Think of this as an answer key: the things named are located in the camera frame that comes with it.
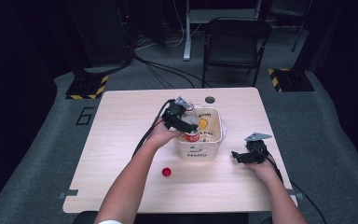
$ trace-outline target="black curtain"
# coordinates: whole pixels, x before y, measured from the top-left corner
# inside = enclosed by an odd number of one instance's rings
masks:
[[[33,143],[57,87],[7,0],[0,0],[0,191]]]
[[[293,70],[316,74],[358,150],[358,1],[326,0],[316,6]]]

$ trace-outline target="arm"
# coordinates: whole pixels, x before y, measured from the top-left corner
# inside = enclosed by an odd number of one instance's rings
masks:
[[[271,200],[272,221],[274,224],[307,223],[296,207],[272,164],[265,160],[260,164],[245,164],[255,170],[257,176],[265,183]]]
[[[157,150],[180,135],[159,123],[108,190],[94,223],[133,223],[144,194],[147,174]]]

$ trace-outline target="chair backrest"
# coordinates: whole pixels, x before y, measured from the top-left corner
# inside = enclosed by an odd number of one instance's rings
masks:
[[[205,37],[209,35],[235,35],[251,38],[269,38],[271,26],[258,19],[220,17],[208,22]]]

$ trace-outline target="white shirt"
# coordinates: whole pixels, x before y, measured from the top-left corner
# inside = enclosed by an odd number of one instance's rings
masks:
[[[100,222],[100,224],[121,224],[121,222],[117,222],[114,220],[106,220],[106,221]]]

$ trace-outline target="table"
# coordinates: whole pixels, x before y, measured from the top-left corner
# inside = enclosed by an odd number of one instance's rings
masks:
[[[162,105],[178,96],[201,105],[208,105],[207,96],[214,97],[215,102],[208,106],[219,111],[227,136],[213,161],[182,161],[173,140],[161,148],[150,168],[139,213],[270,210],[264,184],[231,156],[231,150],[246,152],[244,138],[250,134],[273,135],[258,90],[216,88],[105,92],[70,186],[78,193],[65,198],[64,212],[99,210],[103,197]],[[291,189],[275,138],[265,139],[265,144],[282,172],[285,187]],[[171,168],[171,176],[162,175],[164,167]]]
[[[260,11],[261,0],[257,0],[255,8],[232,8],[232,9],[190,9],[189,0],[186,0],[186,45],[183,59],[190,60],[191,31],[190,23],[208,23],[217,17],[243,17],[257,18]]]

